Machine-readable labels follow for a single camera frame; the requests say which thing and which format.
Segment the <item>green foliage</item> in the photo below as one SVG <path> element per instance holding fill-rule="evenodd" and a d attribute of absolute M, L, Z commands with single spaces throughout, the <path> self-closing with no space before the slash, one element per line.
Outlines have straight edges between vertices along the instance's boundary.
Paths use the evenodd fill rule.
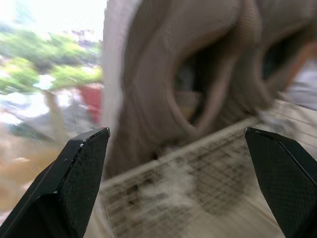
<path fill-rule="evenodd" d="M 46 73 L 55 64 L 96 64 L 98 53 L 86 50 L 74 40 L 63 35 L 51 34 L 45 41 L 34 32 L 18 30 L 14 34 L 0 34 L 0 55 L 7 58 L 20 57 L 33 63 L 40 73 Z"/>
<path fill-rule="evenodd" d="M 100 67 L 87 68 L 64 65 L 55 66 L 50 75 L 55 78 L 53 88 L 61 88 L 100 81 L 102 71 Z"/>
<path fill-rule="evenodd" d="M 2 67 L 7 77 L 0 77 L 0 92 L 34 91 L 33 84 L 39 81 L 39 75 L 32 67 L 32 63 L 23 58 L 14 58 Z"/>

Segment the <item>wire grid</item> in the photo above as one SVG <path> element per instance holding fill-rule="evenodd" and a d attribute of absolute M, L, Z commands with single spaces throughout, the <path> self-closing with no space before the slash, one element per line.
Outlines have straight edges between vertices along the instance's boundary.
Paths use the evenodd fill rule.
<path fill-rule="evenodd" d="M 315 130 L 306 109 L 277 102 L 270 111 L 276 118 L 295 121 L 304 138 Z M 252 160 L 244 139 L 244 129 L 256 126 L 269 130 L 256 118 L 228 127 L 158 161 L 151 162 L 104 182 L 97 202 L 102 206 L 115 238 L 203 238 L 203 237 L 284 237 L 266 204 L 256 181 Z M 307 138 L 300 141 L 307 145 Z M 183 194 L 191 206 L 160 206 L 162 197 L 151 199 L 152 218 L 144 210 L 141 191 L 147 185 L 159 187 L 170 163 L 188 165 L 193 189 Z M 165 181 L 174 187 L 175 183 Z"/>

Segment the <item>textured black surface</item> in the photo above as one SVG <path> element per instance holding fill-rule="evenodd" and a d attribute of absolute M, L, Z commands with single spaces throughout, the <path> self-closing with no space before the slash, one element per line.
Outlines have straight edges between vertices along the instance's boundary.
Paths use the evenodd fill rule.
<path fill-rule="evenodd" d="M 287 238 L 311 237 L 307 232 L 315 222 L 317 162 L 289 138 L 252 128 L 245 137 L 261 191 L 283 233 Z"/>
<path fill-rule="evenodd" d="M 108 136 L 91 139 L 83 146 L 59 190 L 68 221 L 77 237 L 83 237 L 102 177 Z"/>
<path fill-rule="evenodd" d="M 71 139 L 0 227 L 0 238 L 82 238 L 100 186 L 109 129 Z"/>

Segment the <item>red object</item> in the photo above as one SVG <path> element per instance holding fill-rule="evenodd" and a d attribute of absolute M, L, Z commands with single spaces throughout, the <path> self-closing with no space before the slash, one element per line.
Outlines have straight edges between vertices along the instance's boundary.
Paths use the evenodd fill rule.
<path fill-rule="evenodd" d="M 101 117 L 101 89 L 100 84 L 90 84 L 78 87 L 80 94 L 87 104 L 87 110 L 95 123 Z"/>

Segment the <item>white fabric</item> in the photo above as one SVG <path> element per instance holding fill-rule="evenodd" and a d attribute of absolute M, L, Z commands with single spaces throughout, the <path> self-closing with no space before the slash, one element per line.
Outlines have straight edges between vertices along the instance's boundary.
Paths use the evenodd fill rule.
<path fill-rule="evenodd" d="M 317 60 L 305 64 L 287 95 L 295 104 L 317 111 Z"/>

